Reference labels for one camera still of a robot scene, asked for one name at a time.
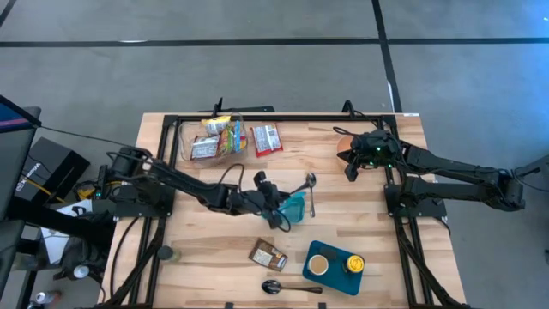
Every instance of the yellow lid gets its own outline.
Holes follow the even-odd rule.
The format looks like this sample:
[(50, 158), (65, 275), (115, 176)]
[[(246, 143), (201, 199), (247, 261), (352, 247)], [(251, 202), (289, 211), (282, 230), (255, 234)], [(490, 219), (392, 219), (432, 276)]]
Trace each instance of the yellow lid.
[(360, 272), (364, 269), (364, 260), (357, 255), (350, 256), (347, 259), (347, 268), (354, 273)]

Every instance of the clear plastic bin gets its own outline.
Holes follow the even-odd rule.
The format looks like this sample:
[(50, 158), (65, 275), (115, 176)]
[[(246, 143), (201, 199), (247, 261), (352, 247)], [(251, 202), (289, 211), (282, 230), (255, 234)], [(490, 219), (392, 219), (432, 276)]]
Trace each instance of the clear plastic bin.
[[(216, 156), (212, 158), (191, 158), (192, 156), (192, 147), (197, 138), (200, 137), (210, 137), (206, 128), (202, 122), (194, 123), (182, 123), (178, 128), (179, 135), (179, 153), (181, 158), (185, 161), (192, 162), (202, 167), (211, 167), (218, 165), (226, 161), (241, 161), (244, 160), (247, 155), (247, 149), (249, 146), (248, 136), (246, 135), (246, 127), (242, 115), (238, 113), (231, 114), (231, 122), (228, 124), (232, 127), (232, 133), (235, 137), (232, 144), (232, 149), (229, 153)], [(236, 149), (236, 129), (240, 132), (240, 142), (239, 145), (244, 146)]]

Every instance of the wooden table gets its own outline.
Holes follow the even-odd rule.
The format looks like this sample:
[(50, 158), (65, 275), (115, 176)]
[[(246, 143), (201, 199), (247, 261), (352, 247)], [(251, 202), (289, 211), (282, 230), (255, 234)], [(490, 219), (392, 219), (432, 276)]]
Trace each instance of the wooden table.
[[(156, 154), (164, 116), (163, 113), (143, 115), (136, 143), (138, 147)], [(426, 148), (421, 120), (417, 115), (396, 114), (396, 119), (400, 139)], [(248, 127), (255, 124), (258, 123), (246, 123)], [(384, 170), (361, 171), (356, 182), (348, 182), (343, 173), (344, 166), (335, 157), (336, 144), (341, 136), (332, 131), (334, 125), (356, 133), (375, 129), (367, 122), (280, 122), (278, 128), (284, 151), (256, 158), (251, 140), (249, 153), (242, 161), (246, 165), (242, 184), (244, 190), (255, 188), (252, 178), (261, 170), (283, 191), (303, 184), (308, 172), (316, 174), (314, 199), (317, 216), (310, 218), (307, 210), (304, 221), (294, 225), (290, 233), (270, 230), (264, 219), (254, 215), (231, 217), (209, 212), (193, 197), (177, 193), (172, 217), (167, 221), (164, 244), (180, 250), (182, 257), (176, 263), (160, 264), (154, 307), (221, 308), (229, 301), (237, 308), (313, 308), (319, 302), (326, 302), (331, 308), (407, 308), (395, 226), (387, 215), (383, 195), (383, 185), (386, 183)], [(166, 153), (169, 154), (171, 143), (167, 144)], [(217, 182), (227, 166), (228, 163), (199, 169), (180, 157), (177, 161), (178, 170), (205, 182)], [(224, 182), (236, 184), (238, 174), (237, 169), (231, 171)], [(117, 224), (103, 283), (106, 291), (114, 249), (130, 221), (124, 219)], [(116, 288), (134, 267), (142, 221), (140, 219), (132, 227), (122, 245), (116, 265)], [(448, 231), (432, 218), (420, 218), (418, 223), (428, 266), (449, 294), (464, 302)], [(248, 259), (258, 237), (288, 255), (286, 267), (281, 273)], [(277, 279), (283, 285), (294, 287), (316, 286), (316, 283), (301, 276), (312, 240), (321, 240), (365, 258), (365, 270), (357, 296), (331, 288), (325, 288), (323, 294), (285, 290), (270, 295), (261, 290), (261, 283), (266, 279)], [(421, 302), (419, 274), (413, 263), (410, 264), (418, 302)], [(147, 283), (148, 269), (142, 276), (140, 302), (144, 301)]]

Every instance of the black floor line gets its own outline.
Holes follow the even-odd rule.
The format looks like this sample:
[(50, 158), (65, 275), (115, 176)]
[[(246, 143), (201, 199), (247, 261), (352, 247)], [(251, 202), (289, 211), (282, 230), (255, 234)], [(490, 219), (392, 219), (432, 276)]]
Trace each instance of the black floor line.
[(379, 35), (379, 45), (381, 46), (381, 54), (383, 56), (383, 65), (385, 66), (385, 75), (387, 76), (387, 82), (389, 83), (389, 93), (391, 95), (393, 111), (402, 112), (401, 96), (398, 93), (398, 86), (396, 85), (395, 68), (393, 67), (393, 60), (391, 59), (391, 52), (389, 50), (389, 42), (387, 40), (387, 34), (385, 33), (385, 24), (383, 23), (383, 14), (379, 0), (371, 0), (371, 5), (374, 8), (374, 16), (376, 17), (377, 33)]
[(178, 46), (268, 46), (268, 45), (370, 45), (379, 39), (284, 38), (284, 39), (180, 39), (137, 41), (41, 41), (0, 42), (0, 47), (178, 47)]
[(6, 7), (3, 9), (2, 14), (0, 14), (0, 27), (2, 27), (3, 23), (6, 21), (6, 18), (8, 18), (9, 12), (11, 12), (11, 9), (14, 8), (16, 1), (17, 0), (9, 0), (6, 4)]
[(549, 44), (549, 38), (389, 39), (389, 45)]

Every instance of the white paper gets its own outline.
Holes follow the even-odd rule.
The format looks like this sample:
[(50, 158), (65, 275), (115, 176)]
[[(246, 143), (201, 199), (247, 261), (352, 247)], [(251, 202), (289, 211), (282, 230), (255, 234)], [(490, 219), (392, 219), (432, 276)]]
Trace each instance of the white paper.
[[(70, 215), (76, 217), (92, 211), (92, 201), (83, 200), (78, 203), (65, 206), (61, 209), (58, 209), (57, 212), (62, 214)], [(58, 231), (51, 230), (49, 228), (41, 227), (42, 237), (44, 238), (45, 248), (48, 252), (48, 258), (50, 259), (50, 264), (58, 264), (61, 262), (61, 257), (63, 256), (63, 250), (69, 242), (69, 235), (60, 233)]]

